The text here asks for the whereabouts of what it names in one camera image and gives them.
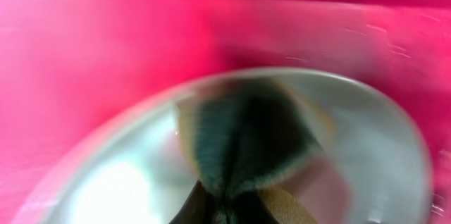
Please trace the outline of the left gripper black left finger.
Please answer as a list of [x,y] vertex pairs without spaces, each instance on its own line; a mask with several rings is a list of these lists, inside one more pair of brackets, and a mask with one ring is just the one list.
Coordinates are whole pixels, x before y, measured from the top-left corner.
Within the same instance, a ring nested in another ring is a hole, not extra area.
[[197,181],[182,208],[169,224],[212,224],[214,197]]

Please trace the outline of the mint green rimmed plate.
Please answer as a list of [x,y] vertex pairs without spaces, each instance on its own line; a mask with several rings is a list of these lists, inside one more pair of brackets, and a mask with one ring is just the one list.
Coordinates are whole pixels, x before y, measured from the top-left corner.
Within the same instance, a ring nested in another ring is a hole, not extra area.
[[168,88],[95,130],[36,186],[13,224],[167,223],[194,185],[178,141],[177,101],[226,80],[272,77],[302,95],[326,145],[318,173],[283,183],[319,223],[426,223],[431,162],[414,121],[386,95],[348,77],[272,67]]

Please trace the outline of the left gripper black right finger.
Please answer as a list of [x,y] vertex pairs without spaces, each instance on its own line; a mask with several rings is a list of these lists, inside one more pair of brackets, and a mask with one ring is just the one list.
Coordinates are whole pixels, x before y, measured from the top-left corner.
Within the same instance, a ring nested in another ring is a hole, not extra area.
[[244,192],[233,201],[238,224],[278,224],[257,191]]

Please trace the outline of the green yellow sponge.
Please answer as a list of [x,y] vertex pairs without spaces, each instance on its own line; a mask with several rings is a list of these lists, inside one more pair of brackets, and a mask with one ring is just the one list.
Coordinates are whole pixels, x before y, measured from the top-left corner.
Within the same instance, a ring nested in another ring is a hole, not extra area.
[[228,80],[177,102],[180,147],[214,197],[212,224],[238,224],[233,201],[257,191],[278,224],[314,217],[280,184],[308,183],[335,141],[335,123],[312,99],[270,78]]

